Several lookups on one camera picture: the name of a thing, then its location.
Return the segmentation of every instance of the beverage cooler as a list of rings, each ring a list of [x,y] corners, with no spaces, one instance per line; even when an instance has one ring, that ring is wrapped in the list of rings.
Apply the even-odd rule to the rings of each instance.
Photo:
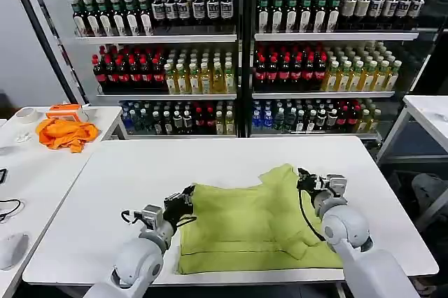
[[[444,0],[38,0],[80,90],[130,138],[355,134],[377,148]]]

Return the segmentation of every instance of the orange towel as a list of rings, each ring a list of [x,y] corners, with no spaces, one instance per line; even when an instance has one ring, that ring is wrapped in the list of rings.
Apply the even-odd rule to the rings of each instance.
[[[81,152],[85,142],[98,136],[98,129],[87,122],[75,122],[48,118],[36,128],[39,142],[49,149],[70,148],[71,152]]]

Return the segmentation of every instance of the computer mouse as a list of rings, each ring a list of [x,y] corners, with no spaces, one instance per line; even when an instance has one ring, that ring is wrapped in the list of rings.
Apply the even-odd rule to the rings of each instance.
[[[26,234],[14,234],[0,240],[0,269],[14,267],[28,249],[29,237]]]

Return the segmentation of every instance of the green cloth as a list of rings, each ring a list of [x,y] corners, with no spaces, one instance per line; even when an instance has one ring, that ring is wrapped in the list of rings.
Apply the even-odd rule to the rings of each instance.
[[[182,226],[181,274],[296,268],[341,268],[340,258],[310,230],[300,212],[298,176],[285,164],[260,176],[262,184],[222,189],[195,184],[197,220]],[[302,191],[316,231],[321,221]]]

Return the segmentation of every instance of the white wall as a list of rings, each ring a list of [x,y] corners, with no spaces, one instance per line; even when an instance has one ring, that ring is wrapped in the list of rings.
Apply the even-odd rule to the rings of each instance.
[[[20,0],[0,3],[0,94],[18,108],[68,101]]]

